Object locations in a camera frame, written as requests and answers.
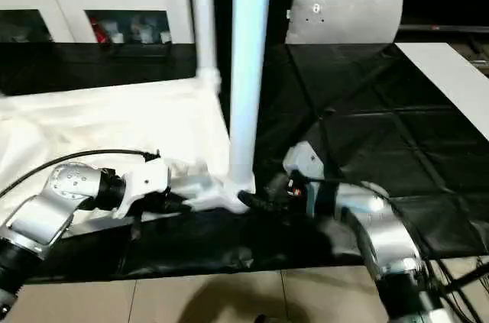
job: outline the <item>cabinet glass door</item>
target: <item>cabinet glass door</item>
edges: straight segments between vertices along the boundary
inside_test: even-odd
[[[0,43],[40,43],[52,40],[38,10],[0,11]]]
[[[99,43],[165,44],[171,42],[165,11],[88,10]]]

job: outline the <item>silver robotic arm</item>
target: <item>silver robotic arm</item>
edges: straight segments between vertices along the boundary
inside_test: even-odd
[[[379,196],[384,190],[372,184],[368,188],[376,192],[340,184],[335,197],[335,219],[354,231],[390,321],[452,322],[441,299],[430,289],[416,244],[389,203]]]
[[[266,212],[333,216],[353,230],[390,322],[452,322],[430,286],[416,243],[383,189],[371,183],[325,182],[324,165],[307,142],[289,150],[283,168],[287,174],[270,182],[267,195],[241,192],[240,200]]]
[[[82,163],[57,166],[40,194],[24,201],[0,227],[0,320],[71,225],[76,210],[116,208],[114,217],[122,218],[135,201],[154,192],[170,192],[170,170],[162,159],[136,166],[123,177]]]

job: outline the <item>white cabinet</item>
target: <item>white cabinet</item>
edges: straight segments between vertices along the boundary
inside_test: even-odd
[[[74,42],[56,0],[0,0],[0,41]]]
[[[0,40],[2,22],[27,25],[13,41],[193,43],[190,0],[0,0]]]
[[[167,37],[193,43],[189,0],[57,1],[76,42],[96,43],[94,29],[99,28],[124,42],[161,43],[160,37]]]

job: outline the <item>white tile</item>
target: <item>white tile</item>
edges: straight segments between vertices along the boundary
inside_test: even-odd
[[[122,323],[135,281],[25,286],[7,323]]]
[[[363,266],[283,272],[291,320],[308,323],[378,323],[387,314]]]
[[[139,280],[131,323],[252,323],[285,316],[278,272]]]

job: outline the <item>red object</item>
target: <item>red object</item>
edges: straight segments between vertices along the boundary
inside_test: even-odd
[[[90,18],[90,24],[92,25],[93,33],[95,33],[95,38],[97,38],[97,42],[107,43],[108,42],[107,34],[105,34],[105,32],[100,27],[97,20],[95,20],[94,18]]]

